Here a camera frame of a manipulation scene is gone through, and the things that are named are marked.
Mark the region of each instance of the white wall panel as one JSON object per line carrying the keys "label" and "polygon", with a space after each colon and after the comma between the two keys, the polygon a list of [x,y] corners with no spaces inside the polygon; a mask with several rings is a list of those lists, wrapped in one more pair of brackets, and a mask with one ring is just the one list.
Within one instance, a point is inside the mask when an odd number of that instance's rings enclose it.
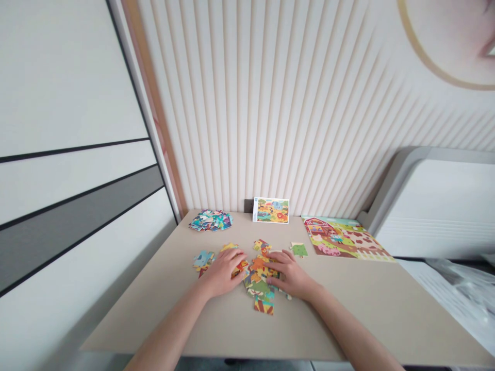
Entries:
{"label": "white wall panel", "polygon": [[161,189],[4,295],[2,369],[110,369],[79,347],[175,226]]}
{"label": "white wall panel", "polygon": [[495,92],[434,75],[394,0],[140,8],[189,208],[356,217],[400,148],[495,150]]}
{"label": "white wall panel", "polygon": [[2,2],[0,157],[147,137],[107,5],[85,3]]}
{"label": "white wall panel", "polygon": [[0,224],[155,163],[149,140],[0,163]]}

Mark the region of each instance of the green puzzle piece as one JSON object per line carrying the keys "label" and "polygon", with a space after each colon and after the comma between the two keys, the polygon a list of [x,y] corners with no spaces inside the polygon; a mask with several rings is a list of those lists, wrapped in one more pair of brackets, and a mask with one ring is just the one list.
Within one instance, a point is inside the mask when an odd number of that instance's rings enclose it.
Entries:
{"label": "green puzzle piece", "polygon": [[297,256],[308,256],[308,252],[306,251],[306,247],[304,247],[304,245],[294,245],[292,247],[292,252]]}

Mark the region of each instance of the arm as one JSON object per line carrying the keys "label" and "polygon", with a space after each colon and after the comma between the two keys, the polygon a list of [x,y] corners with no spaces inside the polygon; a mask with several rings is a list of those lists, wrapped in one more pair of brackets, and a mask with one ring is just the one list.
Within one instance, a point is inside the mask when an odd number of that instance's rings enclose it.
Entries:
{"label": "arm", "polygon": [[242,282],[244,274],[235,278],[231,278],[231,275],[236,265],[246,257],[240,249],[222,251],[211,267],[148,336],[125,371],[173,370],[208,300],[229,292]]}
{"label": "arm", "polygon": [[268,283],[309,302],[320,314],[343,352],[357,371],[404,370],[388,350],[325,288],[316,283],[286,250],[268,255],[278,263],[268,268],[282,272],[285,280],[269,278]]}

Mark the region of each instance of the tabletop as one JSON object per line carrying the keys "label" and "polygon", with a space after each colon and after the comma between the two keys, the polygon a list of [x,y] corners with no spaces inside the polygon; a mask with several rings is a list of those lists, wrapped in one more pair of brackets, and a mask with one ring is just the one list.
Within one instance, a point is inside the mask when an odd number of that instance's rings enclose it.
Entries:
{"label": "tabletop", "polygon": [[[398,263],[316,255],[300,217],[289,225],[253,223],[230,213],[223,231],[197,232],[191,210],[89,336],[82,350],[134,353],[198,278],[192,267],[201,250],[230,242],[256,257],[254,242],[274,250],[304,242],[309,256],[298,263],[323,284],[402,364],[492,366],[495,359]],[[254,310],[244,285],[204,308],[184,356],[345,361],[317,313],[305,302],[275,292],[273,316]]]}

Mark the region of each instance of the wooden trim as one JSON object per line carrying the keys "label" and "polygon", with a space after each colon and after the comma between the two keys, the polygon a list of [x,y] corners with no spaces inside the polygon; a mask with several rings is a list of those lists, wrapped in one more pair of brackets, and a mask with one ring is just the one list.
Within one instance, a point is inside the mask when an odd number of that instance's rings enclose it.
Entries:
{"label": "wooden trim", "polygon": [[426,51],[421,46],[416,33],[413,30],[413,25],[411,20],[409,19],[409,14],[407,12],[406,0],[397,0],[397,6],[399,8],[399,14],[401,15],[402,25],[404,26],[404,30],[406,31],[407,38],[409,39],[412,48],[418,55],[419,59],[423,62],[423,64],[433,72],[437,77],[441,78],[443,81],[448,82],[454,86],[464,89],[471,90],[495,90],[495,85],[483,85],[477,84],[467,81],[459,80],[458,78],[449,75],[447,72],[442,70],[439,66],[437,66],[434,61],[429,57]]}
{"label": "wooden trim", "polygon": [[122,5],[124,9],[127,10],[126,18],[132,32],[134,33],[133,43],[136,53],[139,53],[138,62],[139,69],[143,75],[143,79],[147,81],[146,94],[148,100],[153,104],[156,115],[154,117],[156,124],[161,133],[158,134],[160,141],[163,140],[162,149],[163,156],[167,163],[167,167],[172,172],[172,187],[173,193],[177,202],[177,207],[179,209],[180,217],[183,218],[188,213],[188,208],[186,204],[186,198],[184,196],[184,189],[182,187],[182,182],[180,180],[180,174],[177,167],[177,161],[175,158],[174,147],[172,141],[170,140],[170,133],[167,127],[167,120],[165,118],[165,113],[163,106],[161,104],[160,92],[158,90],[158,85],[156,82],[155,71],[153,69],[153,63],[151,60],[150,51],[146,41],[146,35],[144,33],[144,27],[141,18],[141,12],[139,10],[138,0],[122,0]]}

